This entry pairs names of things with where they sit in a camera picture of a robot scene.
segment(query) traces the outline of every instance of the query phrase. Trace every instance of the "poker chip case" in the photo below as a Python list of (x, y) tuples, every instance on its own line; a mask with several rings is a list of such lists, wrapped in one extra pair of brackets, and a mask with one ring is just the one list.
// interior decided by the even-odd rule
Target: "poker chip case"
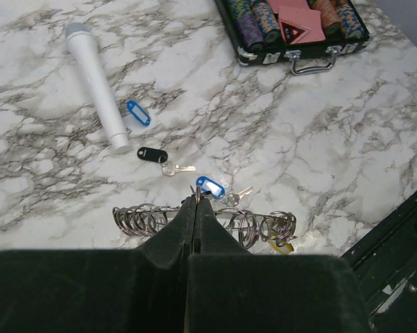
[[(360, 23), (361, 35), (359, 37), (346, 37), (343, 31), (337, 31), (332, 35), (325, 36), (325, 39), (320, 42), (288, 44), (284, 42), (286, 38), (282, 38), (283, 33), (281, 33), (281, 36), (279, 36), (275, 42), (270, 44), (263, 43), (263, 47), (256, 50), (257, 48), (252, 49), (249, 47), (250, 43), (247, 44), (244, 42), (243, 29), (241, 30), (241, 27), (238, 26), (238, 21), (232, 14), (231, 1), (236, 0), (214, 1), (222, 16), (223, 23), (232, 42), (239, 64), (243, 66), (290, 62), (290, 70), (294, 75), (321, 73), (331, 70), (339, 56), (362, 50), (368, 45), (370, 40), (370, 34), (350, 0), (337, 0), (346, 1), (349, 10), (350, 7), (354, 10), (354, 16), (357, 17), (355, 20), (359, 20)], [(246, 1), (253, 3), (253, 1), (263, 2), (264, 0)], [(323, 66), (299, 68), (298, 60), (301, 59), (324, 59), (325, 64)]]

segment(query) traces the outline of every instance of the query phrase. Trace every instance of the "marble surface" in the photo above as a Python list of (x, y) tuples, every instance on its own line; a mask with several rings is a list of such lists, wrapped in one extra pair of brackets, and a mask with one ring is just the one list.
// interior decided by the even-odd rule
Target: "marble surface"
[[(373, 41), (326, 74), (240, 67), (213, 0), (0, 0), (0, 250), (132, 248), (114, 206), (177, 205), (199, 175), (293, 212), (297, 253), (339, 255), (417, 190), (417, 48), (371, 3)], [(63, 29), (92, 28), (130, 129), (113, 155)], [(153, 121), (124, 110), (132, 97)], [(140, 146), (196, 173), (161, 176)], [(270, 253), (268, 244), (256, 253)]]

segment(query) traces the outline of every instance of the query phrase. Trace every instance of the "white cylinder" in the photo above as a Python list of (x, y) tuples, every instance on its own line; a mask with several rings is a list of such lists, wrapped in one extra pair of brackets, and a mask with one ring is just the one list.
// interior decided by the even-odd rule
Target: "white cylinder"
[(129, 150), (128, 134), (103, 71), (97, 43), (90, 30), (84, 24), (74, 22), (68, 24), (65, 35), (69, 52), (77, 60), (92, 95), (106, 137), (117, 153)]

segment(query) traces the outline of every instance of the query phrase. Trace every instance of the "metal spring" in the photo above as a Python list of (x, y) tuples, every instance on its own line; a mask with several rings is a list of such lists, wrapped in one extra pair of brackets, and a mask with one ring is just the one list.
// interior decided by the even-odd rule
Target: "metal spring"
[[(114, 207), (112, 215), (123, 233), (129, 236), (153, 236), (172, 221), (178, 210), (179, 207), (143, 203), (129, 208)], [(295, 238), (296, 217), (292, 213), (277, 211), (261, 215), (236, 207), (225, 207), (214, 213), (218, 220), (226, 220), (223, 227), (245, 249), (255, 245), (259, 237), (262, 241), (274, 241), (277, 247), (283, 247)]]

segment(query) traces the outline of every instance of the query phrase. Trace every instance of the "microphone head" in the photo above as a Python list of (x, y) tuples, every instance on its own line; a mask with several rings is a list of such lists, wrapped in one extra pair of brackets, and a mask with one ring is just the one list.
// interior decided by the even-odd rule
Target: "microphone head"
[(91, 30), (83, 23), (72, 22), (65, 28), (65, 37), (68, 38), (72, 33), (91, 33)]

